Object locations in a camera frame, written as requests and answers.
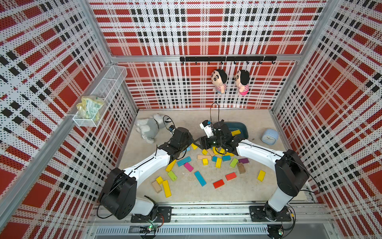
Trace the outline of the yellow bar block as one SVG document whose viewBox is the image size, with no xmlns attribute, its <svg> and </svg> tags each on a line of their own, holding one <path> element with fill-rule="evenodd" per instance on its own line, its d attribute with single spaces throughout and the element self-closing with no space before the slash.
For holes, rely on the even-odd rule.
<svg viewBox="0 0 382 239">
<path fill-rule="evenodd" d="M 194 149 L 194 150 L 196 150 L 198 147 L 195 145 L 195 144 L 191 144 L 191 147 Z"/>
</svg>

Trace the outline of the large yellow block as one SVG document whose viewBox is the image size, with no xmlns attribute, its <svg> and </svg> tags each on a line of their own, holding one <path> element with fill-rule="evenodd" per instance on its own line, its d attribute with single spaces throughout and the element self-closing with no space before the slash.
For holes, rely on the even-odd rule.
<svg viewBox="0 0 382 239">
<path fill-rule="evenodd" d="M 173 169 L 173 167 L 174 167 L 174 165 L 177 163 L 177 160 L 175 159 L 175 160 L 173 160 L 167 167 L 166 167 L 166 169 L 165 169 L 165 171 L 166 172 L 170 172 L 170 171 L 172 171 L 172 169 Z"/>
</svg>

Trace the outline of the long yellow block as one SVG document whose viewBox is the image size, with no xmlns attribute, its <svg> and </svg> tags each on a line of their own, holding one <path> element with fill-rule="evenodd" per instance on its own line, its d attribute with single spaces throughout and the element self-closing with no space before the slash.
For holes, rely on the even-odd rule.
<svg viewBox="0 0 382 239">
<path fill-rule="evenodd" d="M 170 185 L 169 185 L 168 180 L 163 181 L 162 184 L 163 184 L 163 188 L 164 188 L 164 192 L 165 192 L 165 197 L 166 198 L 171 197 L 172 193 L 171 193 L 171 189 L 170 189 Z"/>
</svg>

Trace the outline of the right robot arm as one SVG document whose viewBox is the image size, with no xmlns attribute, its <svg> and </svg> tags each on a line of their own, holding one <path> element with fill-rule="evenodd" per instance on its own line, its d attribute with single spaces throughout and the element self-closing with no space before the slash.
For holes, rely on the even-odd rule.
<svg viewBox="0 0 382 239">
<path fill-rule="evenodd" d="M 309 178 L 300 157 L 291 149 L 285 152 L 268 149 L 240 135 L 233 136 L 223 120 L 216 123 L 204 120 L 200 127 L 206 133 L 194 142 L 200 149 L 220 147 L 225 152 L 252 159 L 275 171 L 278 187 L 265 204 L 265 211 L 281 212 Z"/>
</svg>

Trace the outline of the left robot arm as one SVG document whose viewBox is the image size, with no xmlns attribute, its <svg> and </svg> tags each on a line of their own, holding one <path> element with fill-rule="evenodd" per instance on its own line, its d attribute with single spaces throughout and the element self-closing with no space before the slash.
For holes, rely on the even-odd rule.
<svg viewBox="0 0 382 239">
<path fill-rule="evenodd" d="M 193 142 L 188 129 L 175 129 L 170 140 L 158 146 L 146 159 L 126 169 L 113 169 L 100 192 L 98 202 L 119 220 L 130 213 L 155 220 L 158 203 L 149 197 L 137 197 L 137 188 L 156 171 L 179 159 L 181 153 L 186 152 Z"/>
</svg>

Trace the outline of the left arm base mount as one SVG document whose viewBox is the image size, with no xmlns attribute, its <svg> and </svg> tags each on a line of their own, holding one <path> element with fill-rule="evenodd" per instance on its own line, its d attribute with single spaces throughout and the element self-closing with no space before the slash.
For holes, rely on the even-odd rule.
<svg viewBox="0 0 382 239">
<path fill-rule="evenodd" d="M 131 217 L 131 223 L 169 223 L 171 222 L 173 207 L 169 206 L 155 206 L 153 210 L 147 215 L 134 214 Z"/>
</svg>

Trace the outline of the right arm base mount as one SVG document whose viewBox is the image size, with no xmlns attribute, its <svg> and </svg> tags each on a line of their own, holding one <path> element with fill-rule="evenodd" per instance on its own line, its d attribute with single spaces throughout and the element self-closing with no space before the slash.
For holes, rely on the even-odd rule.
<svg viewBox="0 0 382 239">
<path fill-rule="evenodd" d="M 264 206 L 250 206 L 249 214 L 252 222 L 291 222 L 291 214 L 284 206 L 281 211 L 277 212 L 268 204 Z"/>
</svg>

